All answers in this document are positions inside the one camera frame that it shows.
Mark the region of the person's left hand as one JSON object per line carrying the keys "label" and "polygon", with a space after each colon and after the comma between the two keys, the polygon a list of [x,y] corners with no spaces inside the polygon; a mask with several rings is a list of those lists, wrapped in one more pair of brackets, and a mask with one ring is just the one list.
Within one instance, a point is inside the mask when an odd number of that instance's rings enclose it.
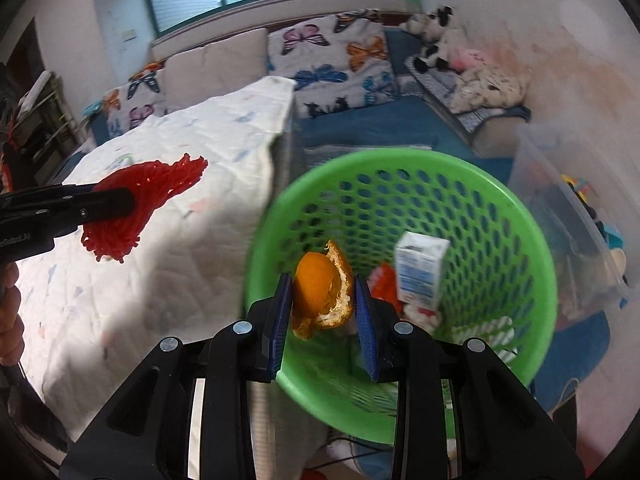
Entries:
{"label": "person's left hand", "polygon": [[2,273],[4,295],[0,307],[0,359],[3,366],[13,366],[23,354],[24,323],[18,311],[21,307],[21,292],[16,283],[20,277],[15,262],[8,263]]}

